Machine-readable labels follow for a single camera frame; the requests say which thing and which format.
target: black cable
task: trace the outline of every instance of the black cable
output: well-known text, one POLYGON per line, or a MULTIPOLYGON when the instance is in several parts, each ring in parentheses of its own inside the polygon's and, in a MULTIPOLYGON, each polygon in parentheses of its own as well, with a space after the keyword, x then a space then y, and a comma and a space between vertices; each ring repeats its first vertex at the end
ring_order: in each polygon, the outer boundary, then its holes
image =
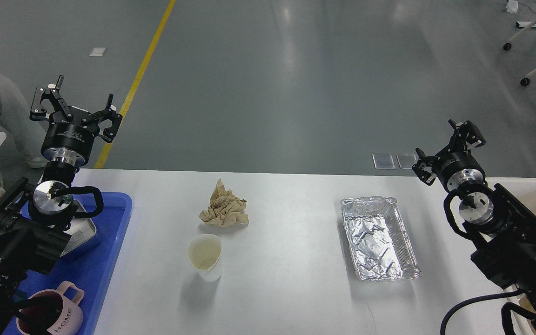
POLYGON ((530 310, 520 307, 513 302, 505 303, 504 306, 502 306, 502 328, 504 328, 504 333, 506 335, 516 335, 514 332, 514 325, 512 324, 512 317, 510 315, 511 310, 528 320, 534 320, 536 318, 536 314, 530 310))
POLYGON ((467 240, 470 240, 469 234, 467 234, 464 231, 461 231, 458 228, 458 225, 456 224, 456 221, 454 219, 454 215, 452 215, 452 209, 450 208, 450 204, 452 203, 452 200, 454 199, 454 197, 458 195, 459 193, 455 191, 457 191, 457 189, 455 189, 454 191, 450 191, 448 195, 446 196, 446 199, 444 199, 444 212, 446 213, 446 220, 448 221, 448 223, 450 224, 450 227, 456 234, 459 234, 460 236, 466 238, 467 240))
POLYGON ((502 298, 507 298, 507 297, 515 297, 521 294, 523 294, 523 291, 516 290, 516 291, 508 292, 508 293, 498 293, 496 295, 483 295, 481 297, 467 299, 461 303, 456 304, 453 308, 450 308, 450 310, 446 313, 446 315, 442 319, 442 324, 440 326, 440 335, 446 335, 446 326, 448 324, 448 321, 453 316, 453 314, 456 313, 459 309, 465 306, 468 306, 472 303, 476 303, 476 302, 488 301, 488 300, 493 300, 493 299, 502 299, 502 298))

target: paper cup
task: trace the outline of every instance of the paper cup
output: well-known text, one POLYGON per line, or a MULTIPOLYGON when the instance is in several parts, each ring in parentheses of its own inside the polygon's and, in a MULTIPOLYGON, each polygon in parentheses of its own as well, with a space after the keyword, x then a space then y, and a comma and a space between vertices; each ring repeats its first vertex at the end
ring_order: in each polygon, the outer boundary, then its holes
POLYGON ((221 240, 214 234, 194 237, 188 245, 188 261, 205 281, 215 281, 221 277, 221 240))

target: crumpled paper towel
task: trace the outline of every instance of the crumpled paper towel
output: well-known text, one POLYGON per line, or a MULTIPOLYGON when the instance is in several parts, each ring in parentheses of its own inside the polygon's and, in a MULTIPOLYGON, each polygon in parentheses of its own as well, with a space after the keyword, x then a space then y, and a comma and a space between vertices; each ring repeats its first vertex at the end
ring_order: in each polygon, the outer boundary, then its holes
POLYGON ((210 196, 210 206, 200 213, 200 219, 207 225, 230 227, 236 223, 249 223, 247 214, 243 214, 247 201, 227 191, 222 180, 216 182, 216 187, 210 196))
POLYGON ((517 11, 518 11, 518 1, 516 1, 516 0, 508 0, 508 4, 506 5, 506 11, 508 13, 517 13, 517 11))

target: foil container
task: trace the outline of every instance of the foil container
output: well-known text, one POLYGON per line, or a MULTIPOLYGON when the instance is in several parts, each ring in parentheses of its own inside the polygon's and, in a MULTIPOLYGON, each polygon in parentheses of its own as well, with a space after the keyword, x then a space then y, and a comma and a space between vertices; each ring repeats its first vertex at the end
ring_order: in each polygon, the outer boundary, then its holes
POLYGON ((343 199, 341 206, 357 278, 392 281, 419 277, 421 270, 396 207, 396 199, 343 199))

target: blue tray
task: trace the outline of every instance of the blue tray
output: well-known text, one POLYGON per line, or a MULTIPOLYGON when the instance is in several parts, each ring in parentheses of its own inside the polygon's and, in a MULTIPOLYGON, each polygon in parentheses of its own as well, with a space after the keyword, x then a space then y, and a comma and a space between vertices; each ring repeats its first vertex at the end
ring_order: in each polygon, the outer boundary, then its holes
MULTIPOLYGON (((94 210, 95 204, 91 195, 75 195, 74 197, 80 200, 88 212, 94 210)), ((100 244, 75 259, 60 258, 49 276, 28 271, 28 278, 22 281, 18 288, 18 291, 23 291, 30 297, 46 288, 57 288, 62 281, 68 280, 84 290, 84 299, 80 303, 84 312, 84 322, 77 335, 94 333, 132 213, 132 199, 129 195, 103 192, 102 198, 105 203, 104 210, 92 218, 96 225, 96 235, 100 237, 100 244)), ((9 323, 4 334, 20 334, 15 325, 15 318, 9 323)))

